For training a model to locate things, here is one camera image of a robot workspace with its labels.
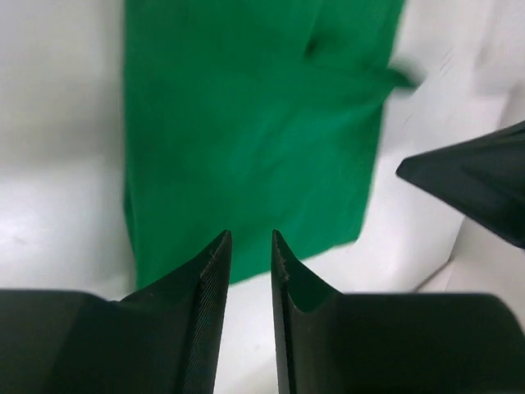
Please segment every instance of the black pointed object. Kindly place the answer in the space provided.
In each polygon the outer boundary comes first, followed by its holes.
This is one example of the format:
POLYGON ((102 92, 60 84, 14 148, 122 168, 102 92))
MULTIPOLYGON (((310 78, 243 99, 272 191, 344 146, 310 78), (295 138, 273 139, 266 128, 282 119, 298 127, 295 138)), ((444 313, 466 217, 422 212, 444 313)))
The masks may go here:
POLYGON ((120 302, 0 291, 0 392, 211 393, 231 234, 120 302))
POLYGON ((525 121, 406 158, 396 173, 525 249, 525 121))
POLYGON ((275 231, 272 297, 280 394, 525 390, 523 333, 492 295, 341 294, 275 231))

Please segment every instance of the green fabric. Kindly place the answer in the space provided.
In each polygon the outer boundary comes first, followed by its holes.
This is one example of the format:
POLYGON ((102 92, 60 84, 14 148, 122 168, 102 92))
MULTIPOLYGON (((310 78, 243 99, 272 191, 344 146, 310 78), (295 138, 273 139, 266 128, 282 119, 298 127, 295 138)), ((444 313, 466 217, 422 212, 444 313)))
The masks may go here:
POLYGON ((234 238, 231 281, 356 240, 402 0, 127 0, 126 220, 139 287, 234 238))

